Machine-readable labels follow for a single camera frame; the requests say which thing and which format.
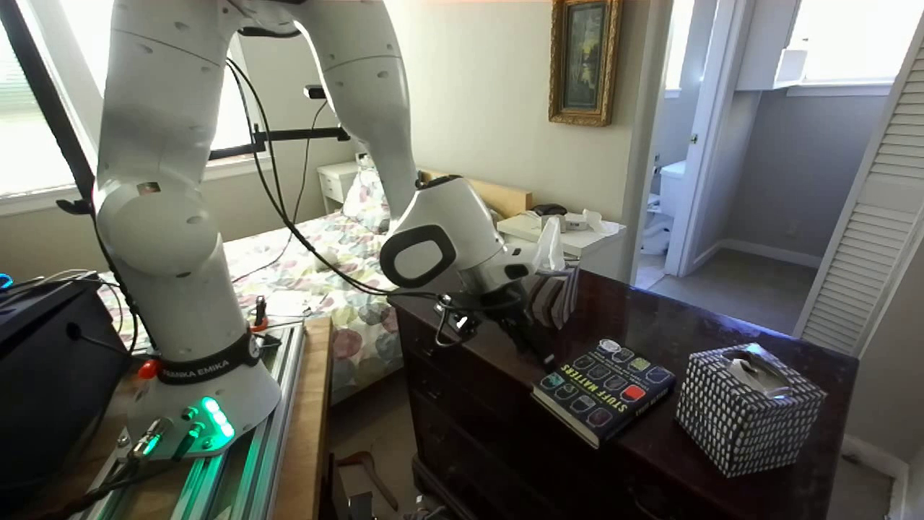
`pillow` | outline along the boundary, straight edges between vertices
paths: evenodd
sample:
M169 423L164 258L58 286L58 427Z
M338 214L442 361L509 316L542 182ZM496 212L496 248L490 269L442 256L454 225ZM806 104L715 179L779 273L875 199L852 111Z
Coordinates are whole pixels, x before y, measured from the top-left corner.
M386 209L385 189L373 165L362 165L354 173L343 199L343 217L366 225L374 234L386 232L393 212Z

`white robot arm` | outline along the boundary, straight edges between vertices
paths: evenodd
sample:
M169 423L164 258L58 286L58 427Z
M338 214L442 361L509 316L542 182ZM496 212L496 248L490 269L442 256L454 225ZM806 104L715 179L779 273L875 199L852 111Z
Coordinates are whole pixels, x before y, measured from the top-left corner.
M403 214L382 256L386 274L463 299L500 295L523 274L464 182L413 191L403 65L382 0L116 0L96 217L162 361L131 423L159 440L159 461L224 452L281 401L236 310L201 173L230 35L292 26L312 42L341 124ZM194 409L221 419L191 436Z

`floor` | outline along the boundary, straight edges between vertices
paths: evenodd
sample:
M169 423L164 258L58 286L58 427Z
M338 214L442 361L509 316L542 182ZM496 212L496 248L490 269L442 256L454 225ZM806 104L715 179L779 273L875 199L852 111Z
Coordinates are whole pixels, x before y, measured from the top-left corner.
M813 273L750 256L721 251L701 273L685 280L660 277L649 267L652 292L692 300L779 334L790 334L809 295ZM395 375L363 397L333 410L328 440L338 461L366 452L395 508L374 492L359 465L343 469L350 498L373 498L373 517L416 520L416 488L411 461L416 455L403 380ZM852 461L838 464L828 520L884 520L893 484Z

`black case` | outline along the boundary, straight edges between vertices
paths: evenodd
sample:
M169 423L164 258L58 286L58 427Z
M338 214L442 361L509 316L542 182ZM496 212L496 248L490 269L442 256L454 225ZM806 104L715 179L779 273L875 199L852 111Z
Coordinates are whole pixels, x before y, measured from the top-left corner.
M84 274L0 292L0 517L60 469L128 370L96 289Z

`louvered door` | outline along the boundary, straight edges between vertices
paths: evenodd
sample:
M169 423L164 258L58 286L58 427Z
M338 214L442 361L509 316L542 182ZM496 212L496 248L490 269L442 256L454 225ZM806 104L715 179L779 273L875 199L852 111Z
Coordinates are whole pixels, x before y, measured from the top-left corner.
M909 256L924 212L924 53L920 30L894 81L888 111L870 146L796 334L812 344L860 357Z

